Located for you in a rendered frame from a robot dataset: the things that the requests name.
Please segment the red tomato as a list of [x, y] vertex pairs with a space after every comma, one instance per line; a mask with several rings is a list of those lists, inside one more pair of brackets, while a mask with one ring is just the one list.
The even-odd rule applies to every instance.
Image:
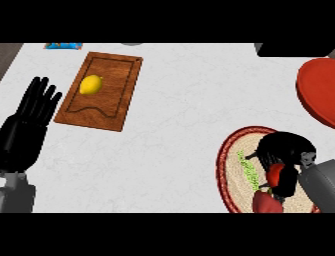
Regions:
[[[265, 180], [268, 188], [273, 189], [279, 184], [279, 174], [285, 165], [282, 163], [271, 164], [265, 172]], [[257, 190], [252, 197], [254, 213], [282, 213], [282, 203], [271, 197], [271, 194]]]

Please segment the red bowl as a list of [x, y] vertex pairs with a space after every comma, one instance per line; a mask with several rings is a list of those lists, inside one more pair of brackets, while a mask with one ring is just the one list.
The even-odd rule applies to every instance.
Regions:
[[316, 58], [301, 65], [295, 90], [311, 117], [335, 129], [335, 59]]

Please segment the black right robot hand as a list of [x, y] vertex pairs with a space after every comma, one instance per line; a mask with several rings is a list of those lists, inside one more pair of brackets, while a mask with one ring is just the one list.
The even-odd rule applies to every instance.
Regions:
[[270, 188], [273, 198], [283, 203], [295, 193], [295, 166], [307, 169], [314, 165], [316, 148], [302, 136], [277, 131], [260, 139], [254, 153], [245, 157], [251, 158], [258, 159], [264, 169], [267, 182], [263, 187]]

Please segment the brown wooden cutting board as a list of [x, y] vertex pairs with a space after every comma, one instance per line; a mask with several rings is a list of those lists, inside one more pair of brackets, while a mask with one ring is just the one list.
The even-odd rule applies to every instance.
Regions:
[[[133, 96], [143, 59], [109, 53], [88, 52], [71, 84], [54, 122], [119, 132]], [[78, 92], [88, 75], [103, 78], [93, 95]]]

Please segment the yellow lemon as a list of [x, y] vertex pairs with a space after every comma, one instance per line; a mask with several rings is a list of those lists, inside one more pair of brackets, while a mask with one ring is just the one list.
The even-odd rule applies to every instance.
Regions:
[[99, 92], [102, 88], [102, 78], [97, 75], [87, 76], [79, 83], [79, 93], [91, 95]]

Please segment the round woven red-rimmed placemat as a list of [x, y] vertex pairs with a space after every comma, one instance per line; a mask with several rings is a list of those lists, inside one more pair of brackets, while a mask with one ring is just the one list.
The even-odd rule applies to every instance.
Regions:
[[[264, 169], [257, 158], [245, 159], [257, 149], [260, 139], [277, 132], [263, 126], [237, 129], [226, 138], [215, 161], [215, 178], [220, 196], [230, 213], [254, 213], [254, 192], [261, 190], [271, 194]], [[320, 210], [308, 199], [296, 182], [295, 193], [282, 203], [282, 213], [319, 213]]]

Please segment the black appliance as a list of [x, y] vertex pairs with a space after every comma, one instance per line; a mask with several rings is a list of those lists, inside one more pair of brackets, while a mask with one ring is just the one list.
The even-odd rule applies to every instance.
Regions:
[[258, 57], [325, 57], [335, 43], [255, 43]]

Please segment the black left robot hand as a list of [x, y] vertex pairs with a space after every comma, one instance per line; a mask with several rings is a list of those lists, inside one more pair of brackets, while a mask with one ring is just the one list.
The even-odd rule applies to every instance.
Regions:
[[48, 78], [35, 77], [0, 127], [0, 173], [23, 173], [34, 165], [60, 97]]

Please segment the blue packet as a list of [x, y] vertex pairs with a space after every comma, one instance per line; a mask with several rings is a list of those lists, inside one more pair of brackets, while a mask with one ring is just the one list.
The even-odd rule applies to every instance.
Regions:
[[44, 44], [44, 49], [47, 50], [81, 50], [82, 48], [82, 43], [45, 43]]

